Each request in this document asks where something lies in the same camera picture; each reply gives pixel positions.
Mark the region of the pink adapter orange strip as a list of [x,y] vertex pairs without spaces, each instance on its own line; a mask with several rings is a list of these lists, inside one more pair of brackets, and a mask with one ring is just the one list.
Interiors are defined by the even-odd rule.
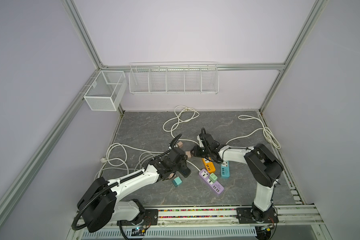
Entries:
[[176,143],[176,147],[178,147],[178,148],[180,148],[180,149],[183,147],[183,145],[184,145],[184,144],[183,144],[182,142],[177,142],[177,143]]

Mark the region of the orange power strip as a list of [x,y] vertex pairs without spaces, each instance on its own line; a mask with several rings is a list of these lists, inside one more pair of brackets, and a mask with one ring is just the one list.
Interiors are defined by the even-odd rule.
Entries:
[[206,158],[202,158],[203,163],[205,165],[205,169],[207,170],[208,173],[214,173],[216,171],[216,168],[213,164],[213,162],[210,159],[206,159]]

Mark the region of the teal plug adapter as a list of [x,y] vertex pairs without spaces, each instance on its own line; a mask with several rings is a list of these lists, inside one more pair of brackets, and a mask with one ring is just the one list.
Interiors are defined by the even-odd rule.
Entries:
[[181,180],[180,177],[176,177],[172,180],[172,183],[174,184],[175,187],[179,187],[183,183],[183,181]]

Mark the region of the teal power strip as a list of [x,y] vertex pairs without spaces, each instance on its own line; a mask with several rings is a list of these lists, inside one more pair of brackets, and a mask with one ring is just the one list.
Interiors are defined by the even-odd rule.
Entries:
[[229,162],[223,161],[221,164],[221,178],[228,179],[230,177]]

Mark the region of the purple power strip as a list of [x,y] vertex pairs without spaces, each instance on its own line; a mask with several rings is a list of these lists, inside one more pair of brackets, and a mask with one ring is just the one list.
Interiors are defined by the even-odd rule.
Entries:
[[216,194],[220,195],[224,191],[224,187],[216,181],[215,183],[209,180],[210,173],[207,172],[206,169],[201,169],[199,171],[199,176],[201,179],[207,184],[207,186]]

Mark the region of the green adapter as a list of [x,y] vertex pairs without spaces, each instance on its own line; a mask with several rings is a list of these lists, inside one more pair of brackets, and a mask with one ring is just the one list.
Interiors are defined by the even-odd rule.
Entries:
[[213,183],[217,181],[218,177],[214,173],[210,173],[209,180]]

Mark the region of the black power strip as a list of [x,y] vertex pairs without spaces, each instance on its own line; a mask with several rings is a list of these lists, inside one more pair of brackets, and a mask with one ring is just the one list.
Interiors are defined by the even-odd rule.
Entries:
[[179,170],[179,173],[180,173],[183,177],[187,178],[187,177],[191,174],[191,170],[190,170],[189,168],[180,169],[180,170]]

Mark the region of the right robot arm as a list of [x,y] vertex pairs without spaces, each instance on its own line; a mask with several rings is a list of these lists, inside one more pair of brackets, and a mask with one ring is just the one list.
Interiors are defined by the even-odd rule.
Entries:
[[273,208],[273,195],[284,168],[264,144],[254,147],[231,147],[220,144],[210,134],[205,133],[199,134],[198,141],[199,144],[191,150],[193,157],[218,164],[237,162],[248,165],[257,182],[256,195],[250,210],[253,221],[262,223],[276,213]]

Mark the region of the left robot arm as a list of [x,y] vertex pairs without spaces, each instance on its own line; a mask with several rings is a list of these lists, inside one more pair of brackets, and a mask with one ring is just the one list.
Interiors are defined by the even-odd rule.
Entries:
[[112,180],[100,177],[94,180],[77,204],[78,212],[71,228],[74,231],[86,228],[93,233],[109,222],[142,223],[146,216],[143,205],[136,199],[128,202],[123,199],[145,186],[169,180],[176,173],[188,177],[191,171],[187,167],[187,160],[188,156],[182,149],[172,147],[153,157],[146,167],[124,177]]

